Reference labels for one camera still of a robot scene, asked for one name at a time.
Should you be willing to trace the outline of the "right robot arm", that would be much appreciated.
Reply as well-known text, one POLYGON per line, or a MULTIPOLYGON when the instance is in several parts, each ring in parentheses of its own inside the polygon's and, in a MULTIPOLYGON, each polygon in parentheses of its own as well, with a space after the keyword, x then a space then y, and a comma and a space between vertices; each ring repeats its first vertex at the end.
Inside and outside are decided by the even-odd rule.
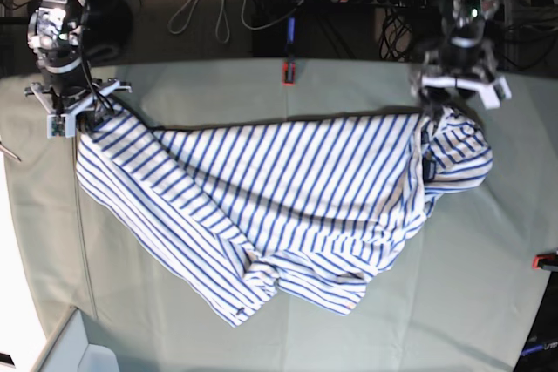
POLYGON ((43 79, 26 88, 56 120, 82 112, 113 112, 110 95, 125 89, 104 82, 92 67, 120 56, 132 34, 125 0, 40 0, 31 14, 27 42, 43 79))

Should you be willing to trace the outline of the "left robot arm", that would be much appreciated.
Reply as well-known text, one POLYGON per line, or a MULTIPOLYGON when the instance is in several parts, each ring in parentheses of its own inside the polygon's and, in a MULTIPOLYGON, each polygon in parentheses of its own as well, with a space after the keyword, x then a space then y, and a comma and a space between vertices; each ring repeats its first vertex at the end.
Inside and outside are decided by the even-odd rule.
POLYGON ((497 71, 493 42, 485 37, 486 24, 499 7, 499 0, 439 0, 442 37, 411 73, 411 94, 422 106, 477 95, 490 110, 512 97, 497 71))

